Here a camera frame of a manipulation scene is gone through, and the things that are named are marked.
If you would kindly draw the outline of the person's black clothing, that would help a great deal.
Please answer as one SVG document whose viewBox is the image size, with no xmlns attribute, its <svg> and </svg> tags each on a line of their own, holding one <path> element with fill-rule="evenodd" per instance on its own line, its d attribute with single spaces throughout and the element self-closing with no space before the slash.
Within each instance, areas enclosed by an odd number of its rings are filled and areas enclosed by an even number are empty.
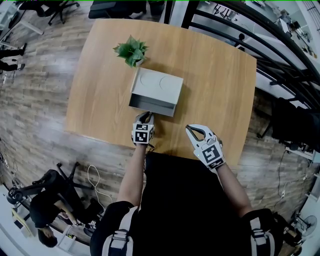
<svg viewBox="0 0 320 256">
<path fill-rule="evenodd" d="M 110 204 L 91 256 L 279 256 L 302 252 L 302 237 L 268 208 L 239 217 L 217 172 L 198 160 L 145 155 L 139 206 Z"/>
</svg>

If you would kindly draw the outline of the white desk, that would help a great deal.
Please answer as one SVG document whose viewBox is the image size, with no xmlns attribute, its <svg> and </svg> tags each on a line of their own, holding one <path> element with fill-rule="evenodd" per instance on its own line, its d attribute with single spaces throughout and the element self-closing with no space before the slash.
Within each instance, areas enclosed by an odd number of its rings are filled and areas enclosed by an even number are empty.
<svg viewBox="0 0 320 256">
<path fill-rule="evenodd" d="M 7 256 L 74 256 L 60 248 L 47 248 L 36 237 L 25 237 L 14 224 L 12 208 L 0 191 L 0 249 Z"/>
</svg>

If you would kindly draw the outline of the green potted plant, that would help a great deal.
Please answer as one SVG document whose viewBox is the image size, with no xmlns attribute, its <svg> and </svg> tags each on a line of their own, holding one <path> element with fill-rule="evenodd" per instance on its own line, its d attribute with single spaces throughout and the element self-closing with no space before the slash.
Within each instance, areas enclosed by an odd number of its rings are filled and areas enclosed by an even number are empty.
<svg viewBox="0 0 320 256">
<path fill-rule="evenodd" d="M 113 51 L 117 57 L 124 59 L 129 67 L 135 68 L 146 59 L 145 54 L 148 48 L 145 41 L 140 41 L 130 35 L 125 43 L 118 43 Z"/>
</svg>

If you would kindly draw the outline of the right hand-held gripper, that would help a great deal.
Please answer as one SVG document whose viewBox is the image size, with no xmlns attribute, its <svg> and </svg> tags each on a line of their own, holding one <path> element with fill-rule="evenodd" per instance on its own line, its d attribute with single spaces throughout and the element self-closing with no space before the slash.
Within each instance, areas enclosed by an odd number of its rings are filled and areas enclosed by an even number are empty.
<svg viewBox="0 0 320 256">
<path fill-rule="evenodd" d="M 222 152 L 222 144 L 217 136 L 207 126 L 201 124 L 189 124 L 185 126 L 194 149 L 194 155 L 210 170 L 215 170 L 226 163 Z M 194 132 L 203 135 L 199 139 Z"/>
</svg>

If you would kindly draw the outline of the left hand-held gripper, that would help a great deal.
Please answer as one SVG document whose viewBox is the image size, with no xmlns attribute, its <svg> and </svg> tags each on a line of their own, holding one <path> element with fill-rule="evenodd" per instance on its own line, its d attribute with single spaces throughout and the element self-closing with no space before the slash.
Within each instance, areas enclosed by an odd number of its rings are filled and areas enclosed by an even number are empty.
<svg viewBox="0 0 320 256">
<path fill-rule="evenodd" d="M 154 114 L 150 111 L 143 112 L 136 116 L 136 123 L 133 123 L 131 131 L 132 142 L 136 144 L 150 144 L 154 137 Z"/>
</svg>

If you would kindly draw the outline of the black floor fan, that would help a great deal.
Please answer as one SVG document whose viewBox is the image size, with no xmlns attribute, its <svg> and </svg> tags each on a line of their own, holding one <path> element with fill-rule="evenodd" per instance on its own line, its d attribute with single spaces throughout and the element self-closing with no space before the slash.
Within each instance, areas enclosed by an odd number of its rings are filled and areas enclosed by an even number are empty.
<svg viewBox="0 0 320 256">
<path fill-rule="evenodd" d="M 311 235 L 316 229 L 318 220 L 314 215 L 309 215 L 302 219 L 300 214 L 297 214 L 294 219 L 294 227 L 298 230 L 302 237 Z"/>
</svg>

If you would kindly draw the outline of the person's right forearm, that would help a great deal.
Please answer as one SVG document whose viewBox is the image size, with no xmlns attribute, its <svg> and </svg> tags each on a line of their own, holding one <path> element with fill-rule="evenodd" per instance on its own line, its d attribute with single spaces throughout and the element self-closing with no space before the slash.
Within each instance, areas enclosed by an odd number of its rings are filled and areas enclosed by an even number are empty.
<svg viewBox="0 0 320 256">
<path fill-rule="evenodd" d="M 247 213 L 253 211 L 245 189 L 242 187 L 229 166 L 224 163 L 220 165 L 216 171 L 222 188 L 239 217 L 243 217 Z"/>
</svg>

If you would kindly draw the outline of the white box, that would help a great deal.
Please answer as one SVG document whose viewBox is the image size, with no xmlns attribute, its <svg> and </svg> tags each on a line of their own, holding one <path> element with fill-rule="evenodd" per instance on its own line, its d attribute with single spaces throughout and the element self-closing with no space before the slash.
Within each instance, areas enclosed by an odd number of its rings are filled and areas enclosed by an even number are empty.
<svg viewBox="0 0 320 256">
<path fill-rule="evenodd" d="M 171 74 L 138 67 L 130 92 L 177 105 L 184 79 Z"/>
</svg>

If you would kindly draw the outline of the grey drawer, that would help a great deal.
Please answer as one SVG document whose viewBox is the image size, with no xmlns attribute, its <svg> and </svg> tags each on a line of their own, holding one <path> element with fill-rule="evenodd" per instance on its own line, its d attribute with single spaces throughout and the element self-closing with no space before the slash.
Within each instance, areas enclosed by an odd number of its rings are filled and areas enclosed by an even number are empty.
<svg viewBox="0 0 320 256">
<path fill-rule="evenodd" d="M 129 106 L 168 117 L 174 116 L 176 108 L 176 105 L 173 103 L 134 93 L 131 94 Z"/>
</svg>

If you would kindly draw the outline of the black fabric chair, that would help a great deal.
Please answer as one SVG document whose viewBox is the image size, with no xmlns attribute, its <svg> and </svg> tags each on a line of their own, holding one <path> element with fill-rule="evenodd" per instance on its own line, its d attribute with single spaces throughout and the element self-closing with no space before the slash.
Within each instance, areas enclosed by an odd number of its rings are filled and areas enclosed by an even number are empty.
<svg viewBox="0 0 320 256">
<path fill-rule="evenodd" d="M 320 153 L 320 110 L 294 106 L 290 100 L 282 97 L 273 101 L 271 115 L 258 109 L 256 113 L 267 116 L 270 122 L 258 138 L 263 138 L 269 129 L 272 137 L 285 145 L 297 149 L 305 144 L 312 150 Z"/>
</svg>

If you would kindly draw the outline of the person's left forearm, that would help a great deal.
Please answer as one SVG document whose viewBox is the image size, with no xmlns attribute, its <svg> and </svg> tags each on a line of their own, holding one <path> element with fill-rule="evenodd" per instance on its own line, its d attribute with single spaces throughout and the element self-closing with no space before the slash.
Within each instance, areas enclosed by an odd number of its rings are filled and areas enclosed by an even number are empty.
<svg viewBox="0 0 320 256">
<path fill-rule="evenodd" d="M 120 184 L 117 196 L 118 202 L 129 202 L 134 207 L 140 205 L 144 182 L 146 148 L 146 144 L 136 145 Z"/>
</svg>

